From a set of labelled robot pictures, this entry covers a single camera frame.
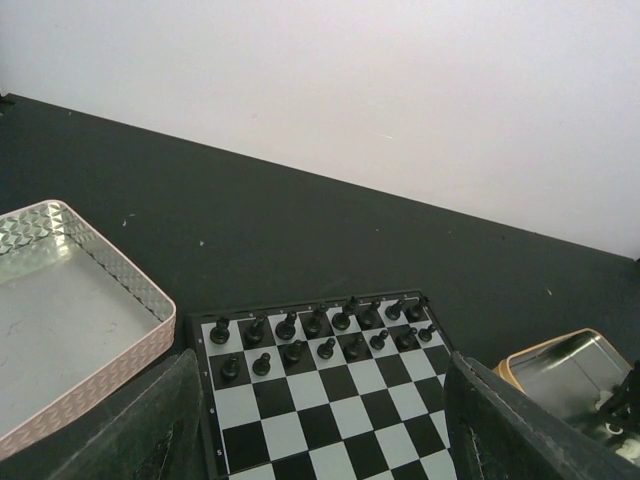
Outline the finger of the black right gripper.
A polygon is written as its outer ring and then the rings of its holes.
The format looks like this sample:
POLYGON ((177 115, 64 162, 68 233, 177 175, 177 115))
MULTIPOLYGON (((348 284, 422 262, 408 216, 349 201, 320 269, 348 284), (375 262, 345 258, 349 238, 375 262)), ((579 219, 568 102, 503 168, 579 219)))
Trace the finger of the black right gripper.
POLYGON ((599 415, 607 420, 639 419, 639 362, 636 361, 613 395, 600 407, 599 415))

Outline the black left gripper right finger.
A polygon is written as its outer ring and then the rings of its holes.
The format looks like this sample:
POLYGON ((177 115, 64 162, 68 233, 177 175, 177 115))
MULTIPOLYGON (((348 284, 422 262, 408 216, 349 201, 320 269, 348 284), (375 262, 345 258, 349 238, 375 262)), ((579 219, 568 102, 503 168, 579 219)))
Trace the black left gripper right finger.
POLYGON ((459 479, 637 479, 639 468, 477 360, 451 354, 444 406, 459 479))

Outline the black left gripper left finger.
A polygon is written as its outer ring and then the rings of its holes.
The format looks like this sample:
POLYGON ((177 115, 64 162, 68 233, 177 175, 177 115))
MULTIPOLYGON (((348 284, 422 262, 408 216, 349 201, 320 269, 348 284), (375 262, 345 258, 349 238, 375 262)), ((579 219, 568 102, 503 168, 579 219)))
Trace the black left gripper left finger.
POLYGON ((49 479, 185 479, 203 392, 186 350, 151 372, 150 383, 48 474, 49 479))

